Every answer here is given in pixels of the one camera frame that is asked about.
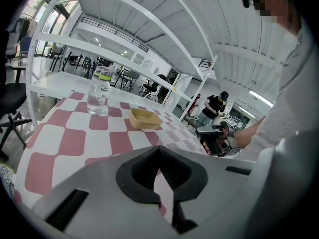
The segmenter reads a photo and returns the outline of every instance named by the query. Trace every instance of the pink and white checkered tablecloth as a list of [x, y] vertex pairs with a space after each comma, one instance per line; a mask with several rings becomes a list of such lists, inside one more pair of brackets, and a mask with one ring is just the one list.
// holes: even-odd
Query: pink and white checkered tablecloth
[[[31, 208], [83, 166], [144, 147], [164, 145], [206, 154], [197, 138], [170, 113], [150, 109], [164, 123], [157, 130], [137, 130], [129, 121], [130, 108], [147, 108], [109, 98], [101, 115], [91, 115], [86, 100], [86, 94], [73, 92], [60, 100], [35, 130], [17, 171], [16, 201]], [[160, 172], [154, 191], [165, 196], [163, 206], [172, 204], [172, 191]]]

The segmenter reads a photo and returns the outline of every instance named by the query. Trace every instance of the black cap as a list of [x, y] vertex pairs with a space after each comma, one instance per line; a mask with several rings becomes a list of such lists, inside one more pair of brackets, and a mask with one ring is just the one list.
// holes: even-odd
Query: black cap
[[227, 101], [229, 94], [227, 91], [223, 91], [222, 93], [220, 93], [220, 97], [222, 98], [223, 101]]

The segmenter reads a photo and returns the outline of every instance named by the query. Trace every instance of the man in black shirt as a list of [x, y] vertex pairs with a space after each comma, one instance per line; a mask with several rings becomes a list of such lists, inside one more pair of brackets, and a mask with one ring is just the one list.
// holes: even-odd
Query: man in black shirt
[[206, 108], [198, 116], [198, 121], [202, 124], [210, 125], [212, 121], [225, 110], [228, 92], [223, 91], [219, 96], [210, 96], [205, 102]]

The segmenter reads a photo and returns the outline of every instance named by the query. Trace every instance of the ceiling light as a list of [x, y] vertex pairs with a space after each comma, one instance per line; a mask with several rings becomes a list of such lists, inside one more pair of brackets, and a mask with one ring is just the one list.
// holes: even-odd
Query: ceiling light
[[246, 111], [244, 108], [239, 107], [241, 110], [243, 110], [245, 113], [249, 114], [251, 117], [255, 118], [255, 116], [253, 116], [250, 112]]
[[264, 101], [266, 104], [268, 104], [270, 107], [272, 107], [274, 104], [269, 102], [266, 98], [263, 98], [261, 95], [257, 94], [256, 92], [253, 92], [252, 90], [249, 92], [250, 94], [254, 95], [255, 97], [259, 98], [261, 101]]

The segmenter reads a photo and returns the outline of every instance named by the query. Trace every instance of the black office chair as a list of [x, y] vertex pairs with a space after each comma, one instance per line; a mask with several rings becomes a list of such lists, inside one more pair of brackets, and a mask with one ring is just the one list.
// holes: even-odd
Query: black office chair
[[[158, 75], [160, 78], [162, 78], [163, 80], [166, 80], [166, 76], [164, 74], [159, 74]], [[150, 92], [156, 92], [156, 90], [158, 89], [158, 83], [153, 82], [152, 85], [147, 85], [145, 83], [143, 83], [143, 87], [146, 89], [145, 91], [139, 91], [139, 93], [143, 93], [142, 97], [144, 97], [146, 94], [150, 93]]]
[[[8, 41], [8, 33], [4, 35], [4, 41]], [[25, 66], [11, 67], [13, 70], [17, 70], [15, 83], [6, 84], [6, 68], [0, 68], [0, 113], [8, 114], [9, 122], [0, 124], [0, 133], [3, 133], [3, 128], [7, 128], [5, 131], [2, 141], [0, 143], [0, 159], [8, 160], [9, 157], [2, 151], [5, 141], [12, 131], [16, 133], [19, 140], [22, 142], [24, 147], [26, 144], [22, 139], [20, 133], [16, 129], [17, 126], [24, 125], [32, 122], [31, 119], [21, 119], [22, 115], [20, 112], [17, 112], [17, 109], [24, 103], [26, 100], [26, 90], [25, 83], [20, 83], [20, 74], [21, 70], [25, 70]]]

